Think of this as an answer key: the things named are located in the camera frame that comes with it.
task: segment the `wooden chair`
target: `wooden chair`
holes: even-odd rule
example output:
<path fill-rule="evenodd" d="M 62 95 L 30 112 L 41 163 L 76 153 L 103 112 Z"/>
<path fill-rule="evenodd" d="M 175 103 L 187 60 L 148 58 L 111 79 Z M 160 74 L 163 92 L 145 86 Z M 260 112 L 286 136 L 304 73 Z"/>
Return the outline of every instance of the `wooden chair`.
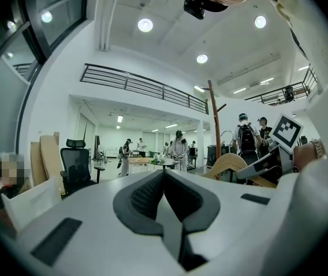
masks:
<path fill-rule="evenodd" d="M 247 164 L 240 156 L 236 154 L 224 154 L 215 162 L 212 169 L 203 174 L 202 177 L 214 178 L 226 170 L 231 169 L 237 172 L 245 167 L 247 167 Z M 276 184 L 260 176 L 252 177 L 250 180 L 264 187 L 276 188 Z"/>

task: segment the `white column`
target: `white column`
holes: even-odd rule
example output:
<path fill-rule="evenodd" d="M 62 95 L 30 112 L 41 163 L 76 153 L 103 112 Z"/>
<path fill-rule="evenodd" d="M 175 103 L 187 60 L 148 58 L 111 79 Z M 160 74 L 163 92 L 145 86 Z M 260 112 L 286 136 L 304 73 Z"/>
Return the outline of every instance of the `white column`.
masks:
<path fill-rule="evenodd" d="M 197 167 L 203 167 L 203 157 L 204 157 L 204 149 L 203 149 L 203 121 L 200 120 L 197 126 L 197 148 L 198 148 L 198 156 L 197 156 Z"/>
<path fill-rule="evenodd" d="M 158 151 L 157 150 L 157 148 L 158 148 L 157 144 L 159 143 L 159 134 L 157 132 L 155 134 L 156 134 L 155 151 L 157 152 Z"/>

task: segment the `ceiling light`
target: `ceiling light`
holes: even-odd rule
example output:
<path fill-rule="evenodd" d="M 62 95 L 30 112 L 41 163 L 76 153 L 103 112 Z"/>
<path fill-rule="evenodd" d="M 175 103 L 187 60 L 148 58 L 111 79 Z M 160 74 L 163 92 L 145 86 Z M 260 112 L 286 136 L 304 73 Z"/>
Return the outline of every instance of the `ceiling light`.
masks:
<path fill-rule="evenodd" d="M 196 89 L 197 91 L 200 91 L 200 92 L 204 92 L 204 90 L 203 89 L 201 89 L 200 87 L 198 87 L 198 86 L 194 86 L 194 89 Z"/>
<path fill-rule="evenodd" d="M 170 125 L 170 126 L 166 126 L 165 128 L 172 128 L 172 127 L 176 127 L 177 126 L 177 124 L 173 124 L 173 125 Z"/>
<path fill-rule="evenodd" d="M 242 92 L 242 91 L 244 91 L 244 90 L 246 90 L 246 88 L 243 88 L 243 89 L 240 89 L 240 90 L 238 90 L 238 91 L 235 91 L 233 94 L 237 94 L 237 93 Z"/>
<path fill-rule="evenodd" d="M 43 22 L 51 22 L 53 19 L 53 15 L 51 14 L 51 12 L 46 11 L 41 15 L 41 19 Z"/>
<path fill-rule="evenodd" d="M 198 63 L 206 63 L 208 61 L 209 57 L 206 54 L 201 54 L 197 57 Z"/>
<path fill-rule="evenodd" d="M 272 81 L 272 80 L 273 80 L 273 78 L 268 79 L 268 80 L 263 80 L 260 84 L 261 84 L 261 85 L 262 85 L 262 84 L 266 85 L 269 81 Z"/>
<path fill-rule="evenodd" d="M 151 20 L 149 20 L 148 18 L 143 18 L 138 22 L 138 28 L 146 33 L 149 32 L 150 30 L 152 30 L 153 28 L 153 23 Z"/>
<path fill-rule="evenodd" d="M 266 26 L 266 18 L 264 16 L 257 16 L 256 19 L 254 20 L 254 24 L 259 29 L 262 29 L 264 28 L 264 26 Z"/>
<path fill-rule="evenodd" d="M 13 26 L 14 26 L 14 22 L 13 21 L 7 22 L 8 29 L 11 29 Z"/>
<path fill-rule="evenodd" d="M 301 68 L 299 69 L 299 71 L 306 70 L 307 68 L 309 68 L 309 66 L 301 67 Z"/>

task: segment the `black shirt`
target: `black shirt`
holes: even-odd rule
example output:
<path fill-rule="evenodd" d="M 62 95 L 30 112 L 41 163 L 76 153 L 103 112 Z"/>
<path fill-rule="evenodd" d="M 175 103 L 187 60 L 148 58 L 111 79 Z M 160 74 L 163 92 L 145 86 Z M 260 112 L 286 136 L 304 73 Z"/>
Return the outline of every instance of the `black shirt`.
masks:
<path fill-rule="evenodd" d="M 267 126 L 265 129 L 260 129 L 260 135 L 261 135 L 261 138 L 264 139 L 264 140 L 267 140 L 270 138 L 270 134 L 271 134 L 271 130 L 272 128 L 270 128 L 269 126 Z M 266 154 L 268 154 L 268 147 L 261 144 L 261 147 L 260 147 L 260 158 L 265 156 Z"/>

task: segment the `wooden pole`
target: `wooden pole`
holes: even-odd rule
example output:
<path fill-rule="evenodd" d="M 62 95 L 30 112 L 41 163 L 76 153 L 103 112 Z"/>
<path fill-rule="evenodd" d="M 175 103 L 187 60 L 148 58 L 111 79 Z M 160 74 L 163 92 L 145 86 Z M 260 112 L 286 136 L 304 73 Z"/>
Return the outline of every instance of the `wooden pole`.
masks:
<path fill-rule="evenodd" d="M 215 133 L 216 133 L 216 160 L 218 160 L 221 157 L 221 142 L 220 142 L 220 127 L 219 127 L 219 115 L 217 113 L 216 108 L 216 100 L 214 95 L 214 90 L 212 87 L 212 83 L 209 80 L 209 88 L 210 88 L 210 94 L 211 94 L 211 102 L 212 102 L 212 109 L 214 111 L 214 119 L 215 119 Z"/>

